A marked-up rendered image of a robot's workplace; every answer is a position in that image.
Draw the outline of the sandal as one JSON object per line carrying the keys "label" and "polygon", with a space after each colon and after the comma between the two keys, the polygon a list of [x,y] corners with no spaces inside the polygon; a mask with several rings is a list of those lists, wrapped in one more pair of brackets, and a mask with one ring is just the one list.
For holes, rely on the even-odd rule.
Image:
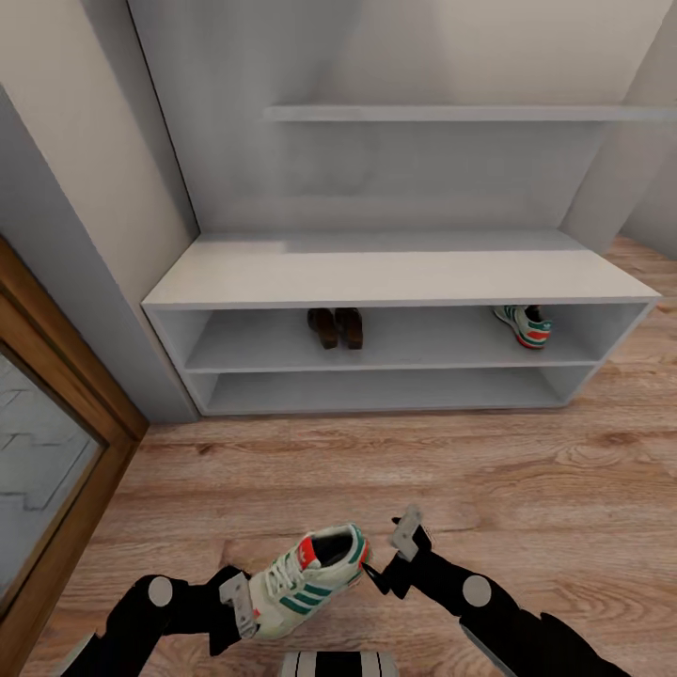
{"label": "sandal", "polygon": [[335,310],[335,324],[346,332],[347,345],[351,351],[359,351],[363,347],[362,319],[353,307],[338,307]]}
{"label": "sandal", "polygon": [[307,322],[311,330],[319,333],[324,349],[335,349],[338,346],[335,317],[327,307],[312,307],[308,311]]}

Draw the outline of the gym shoe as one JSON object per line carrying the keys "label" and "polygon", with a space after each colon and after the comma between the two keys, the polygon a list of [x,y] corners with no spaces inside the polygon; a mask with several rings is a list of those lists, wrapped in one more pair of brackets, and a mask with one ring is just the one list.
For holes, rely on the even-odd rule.
{"label": "gym shoe", "polygon": [[518,341],[528,349],[543,349],[552,331],[552,321],[545,321],[540,304],[495,304],[497,317],[508,323]]}
{"label": "gym shoe", "polygon": [[296,630],[331,600],[360,583],[373,564],[370,544],[354,525],[309,532],[258,576],[249,591],[256,637],[276,638]]}

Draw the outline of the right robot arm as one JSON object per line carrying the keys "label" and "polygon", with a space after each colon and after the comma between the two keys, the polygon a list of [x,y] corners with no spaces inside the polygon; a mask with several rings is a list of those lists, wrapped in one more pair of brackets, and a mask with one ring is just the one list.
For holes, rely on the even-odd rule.
{"label": "right robot arm", "polygon": [[365,571],[383,595],[400,599],[411,586],[454,616],[471,642],[508,677],[631,677],[598,656],[569,624],[542,612],[539,619],[520,610],[513,598],[486,575],[473,573],[432,552],[420,523],[423,509],[413,503],[388,543],[398,553],[379,573]]}

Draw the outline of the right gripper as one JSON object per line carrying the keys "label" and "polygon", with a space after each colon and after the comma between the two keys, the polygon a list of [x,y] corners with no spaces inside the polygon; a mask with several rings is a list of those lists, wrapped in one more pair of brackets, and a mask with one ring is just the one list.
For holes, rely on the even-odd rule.
{"label": "right gripper", "polygon": [[364,570],[368,571],[371,580],[383,595],[392,590],[394,595],[403,599],[409,588],[414,586],[424,595],[432,597],[430,588],[428,588],[428,576],[430,576],[432,565],[438,559],[441,559],[441,556],[432,552],[430,538],[426,535],[423,527],[417,527],[413,535],[413,542],[418,546],[418,551],[411,563],[396,555],[382,573],[375,571],[368,564],[362,563]]}

